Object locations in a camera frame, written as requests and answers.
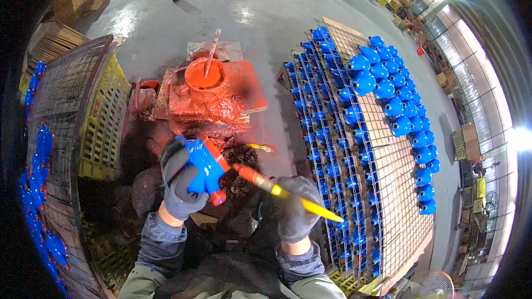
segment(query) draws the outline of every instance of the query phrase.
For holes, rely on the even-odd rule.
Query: concrete floor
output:
[[[263,154],[263,173],[278,177],[295,175],[294,164],[305,154],[291,96],[276,82],[276,73],[289,60],[290,49],[304,39],[303,32],[315,28],[315,19],[321,16],[364,35],[381,36],[396,46],[412,73],[442,164],[434,175],[438,205],[434,254],[429,248],[422,264],[450,272],[458,237],[453,214],[459,184],[450,134],[459,129],[459,123],[428,58],[416,54],[413,39],[394,26],[389,11],[369,0],[182,0],[178,5],[172,0],[110,0],[102,11],[79,21],[76,29],[89,38],[110,33],[124,37],[116,56],[130,81],[161,76],[166,66],[184,59],[188,42],[210,41],[216,28],[222,30],[220,40],[240,41],[243,57],[253,63],[269,105],[252,118],[258,127],[257,142],[277,149],[276,154]]]

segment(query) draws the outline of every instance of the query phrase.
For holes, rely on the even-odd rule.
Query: worker's arm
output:
[[[309,239],[319,216],[303,208],[299,197],[322,205],[316,184],[308,178],[279,178],[279,186],[291,193],[283,208],[278,233],[281,238],[277,261],[283,282],[302,299],[345,299],[343,292],[325,275],[320,248]]]
[[[206,193],[188,192],[187,186],[198,174],[196,167],[183,167],[188,157],[183,143],[174,139],[163,149],[164,201],[144,223],[137,262],[120,290],[119,299],[152,298],[155,289],[181,268],[187,239],[184,221],[190,213],[201,210],[209,198]]]

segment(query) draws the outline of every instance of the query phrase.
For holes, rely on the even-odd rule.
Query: stirring stick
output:
[[[211,51],[209,52],[209,60],[207,60],[207,66],[205,66],[205,78],[207,78],[207,74],[209,73],[209,68],[211,67],[212,57],[214,56],[214,51],[216,50],[216,45],[218,44],[218,37],[220,37],[221,31],[222,29],[218,28],[216,29],[216,32],[214,33],[214,41],[212,41]]]

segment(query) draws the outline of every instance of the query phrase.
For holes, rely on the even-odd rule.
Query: standing fan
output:
[[[452,299],[453,281],[443,271],[427,270],[416,272],[404,285],[397,299]]]

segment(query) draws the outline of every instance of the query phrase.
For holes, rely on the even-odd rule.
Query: metal rack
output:
[[[338,71],[344,69],[350,58],[360,53],[358,45],[369,46],[368,38],[361,33],[325,17],[318,25],[328,30],[330,39],[326,39],[326,42],[336,46],[341,62],[335,56],[333,59]],[[333,83],[331,70],[318,52],[318,43],[313,42],[311,34],[308,34],[308,40],[313,46],[310,49],[303,48],[294,55],[296,79],[290,79],[290,82],[292,88],[299,87],[299,95],[295,95],[296,101],[310,102],[310,106],[298,107],[298,113],[303,119],[301,124],[307,136],[305,142],[309,162],[323,194],[323,202],[330,210],[341,214],[344,220],[347,218],[346,225],[330,221],[324,223],[329,235],[333,268],[341,272],[343,280],[352,277],[349,290],[360,288],[374,278],[368,285],[372,287],[371,292],[380,290],[381,293],[386,293],[411,268],[431,240],[434,216],[423,216],[419,212],[413,177],[416,163],[408,138],[397,138],[392,134],[389,119],[382,111],[381,101],[373,93],[362,97],[350,95],[349,103],[353,109],[360,107],[369,136],[368,140],[364,139],[357,145],[353,136],[346,132],[346,129],[349,132],[353,128],[349,127],[340,113],[342,105],[336,95],[338,88]],[[319,91],[318,88],[313,88],[311,82],[311,79],[320,81],[318,75],[323,79]],[[320,111],[324,112],[323,118],[310,116]],[[322,143],[317,141],[318,138],[316,141],[309,138],[312,132],[319,132],[325,124],[328,124],[331,139],[324,138]],[[366,164],[365,168],[356,158],[361,147],[366,150],[371,148],[374,157],[374,161]],[[335,152],[334,157],[328,157],[331,150]],[[345,158],[351,159],[352,166],[342,166],[342,163],[345,165]],[[324,174],[326,167],[330,169],[335,166],[338,166],[338,176]],[[377,182],[366,182],[364,174],[376,174]],[[357,185],[349,186],[348,179],[350,182],[355,179]],[[369,192],[377,196],[374,207],[368,205]],[[350,208],[348,204],[356,194],[361,196],[362,203]],[[343,205],[346,205],[345,211],[341,208]],[[376,210],[375,229],[370,223],[372,208]],[[370,239],[374,231],[378,237],[376,242]],[[358,238],[364,236],[365,243],[359,242],[357,245],[353,241],[354,233]],[[380,263],[375,263],[376,266],[372,267],[370,262],[374,248],[378,250]]]

